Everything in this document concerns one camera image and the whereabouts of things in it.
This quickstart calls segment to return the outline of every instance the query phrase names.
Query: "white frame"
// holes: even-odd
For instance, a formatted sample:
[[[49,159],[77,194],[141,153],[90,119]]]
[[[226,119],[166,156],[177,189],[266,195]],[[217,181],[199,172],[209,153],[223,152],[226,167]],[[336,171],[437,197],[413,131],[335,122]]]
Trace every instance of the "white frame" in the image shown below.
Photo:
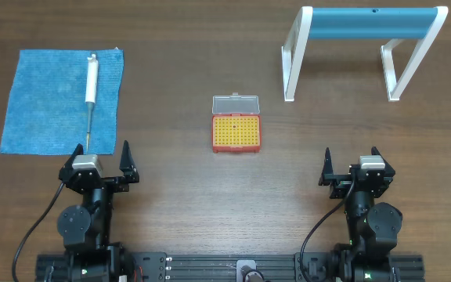
[[[438,35],[439,30],[445,23],[448,15],[448,7],[438,6],[438,14],[429,27],[426,36],[417,41],[410,61],[406,65],[403,74],[396,81],[395,67],[392,60],[392,50],[403,42],[403,39],[392,39],[386,45],[381,46],[382,65],[384,67],[384,78],[388,91],[389,101],[399,101],[399,97],[405,90],[406,85],[419,67],[420,62],[431,47],[432,42]],[[304,59],[305,47],[307,45],[309,31],[311,29],[312,7],[305,6],[300,9],[290,29],[285,44],[281,46],[281,60],[283,64],[283,94],[285,102],[294,102],[295,88],[297,87],[298,75],[300,74],[302,60]]]

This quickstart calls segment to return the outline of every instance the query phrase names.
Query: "transparent lid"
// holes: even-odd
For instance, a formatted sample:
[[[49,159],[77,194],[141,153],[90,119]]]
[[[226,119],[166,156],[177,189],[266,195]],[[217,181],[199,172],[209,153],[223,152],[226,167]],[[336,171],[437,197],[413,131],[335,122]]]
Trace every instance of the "transparent lid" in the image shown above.
[[[258,96],[213,96],[213,114],[260,114]]]

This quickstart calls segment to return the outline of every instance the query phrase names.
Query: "brown tabletop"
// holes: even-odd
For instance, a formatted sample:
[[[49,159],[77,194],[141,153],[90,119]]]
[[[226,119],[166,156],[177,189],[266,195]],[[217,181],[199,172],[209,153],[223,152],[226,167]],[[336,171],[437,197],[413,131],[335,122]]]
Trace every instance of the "brown tabletop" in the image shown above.
[[[445,26],[406,87],[389,103],[379,48],[386,41],[310,42],[285,103],[280,46],[302,5],[449,5]],[[395,49],[402,70],[414,43]],[[21,49],[124,50],[114,156],[127,139],[141,174],[115,195],[112,240],[132,251],[294,254],[337,202],[317,186],[327,146],[337,173],[377,146],[396,177],[379,201],[404,215],[398,252],[424,256],[428,281],[451,281],[451,1],[2,1],[0,142]],[[213,95],[257,95],[259,154],[214,154]],[[0,154],[0,280],[44,211],[67,156]],[[20,281],[38,253],[63,250],[57,215],[81,197],[64,190],[20,256]],[[348,240],[343,211],[307,251]]]

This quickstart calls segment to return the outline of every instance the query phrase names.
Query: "blue mat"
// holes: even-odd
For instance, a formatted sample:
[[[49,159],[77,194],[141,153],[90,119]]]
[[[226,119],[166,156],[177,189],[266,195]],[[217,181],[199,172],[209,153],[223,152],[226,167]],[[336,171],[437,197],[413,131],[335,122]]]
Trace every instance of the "blue mat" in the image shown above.
[[[86,143],[87,57],[92,51],[22,50],[9,94],[1,153],[72,154]],[[94,51],[99,61],[89,154],[113,154],[123,51]]]

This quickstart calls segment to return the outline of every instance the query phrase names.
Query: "cable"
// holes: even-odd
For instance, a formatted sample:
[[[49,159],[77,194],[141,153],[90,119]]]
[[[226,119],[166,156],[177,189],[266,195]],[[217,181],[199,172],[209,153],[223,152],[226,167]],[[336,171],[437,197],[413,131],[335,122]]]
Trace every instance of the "cable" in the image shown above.
[[[326,213],[319,221],[318,223],[316,223],[314,225],[314,227],[311,229],[311,232],[309,232],[309,234],[307,234],[307,237],[304,240],[304,243],[302,244],[302,248],[301,248],[301,255],[300,255],[300,268],[301,268],[301,272],[302,272],[302,276],[304,276],[304,279],[307,282],[312,282],[311,279],[309,278],[309,276],[307,276],[307,274],[305,274],[306,272],[306,268],[304,266],[304,250],[305,250],[305,245],[307,245],[307,242],[309,242],[309,238],[311,238],[312,234],[318,229],[318,227],[326,220],[328,219],[328,217],[330,215],[332,215],[334,212],[336,212],[336,210],[338,210],[339,208],[341,208],[342,205],[345,204],[346,200],[348,199],[349,195],[351,195],[352,191],[354,190],[354,178],[352,180],[351,183],[351,187],[349,188],[349,191],[345,194],[344,199],[342,199],[342,201],[340,203],[338,203],[338,205],[335,206],[335,208],[332,208],[331,211],[329,211],[328,213]]]
[[[53,196],[53,199],[50,202],[50,204],[48,205],[48,207],[45,209],[45,212],[43,212],[43,214],[39,217],[39,219],[36,221],[36,223],[29,229],[29,231],[27,231],[27,233],[23,237],[22,241],[20,242],[19,247],[16,249],[15,258],[13,258],[13,263],[12,263],[12,277],[13,277],[14,282],[19,282],[18,278],[16,278],[16,261],[19,259],[20,251],[22,251],[22,247],[25,244],[25,241],[27,240],[27,238],[29,238],[32,231],[34,231],[34,229],[36,229],[36,227],[39,225],[39,223],[41,223],[41,221],[46,217],[48,212],[52,209],[53,205],[55,204],[56,198],[58,198],[60,195],[60,192],[62,192],[63,185],[64,185],[64,183],[60,184],[59,189],[57,189],[55,196]]]

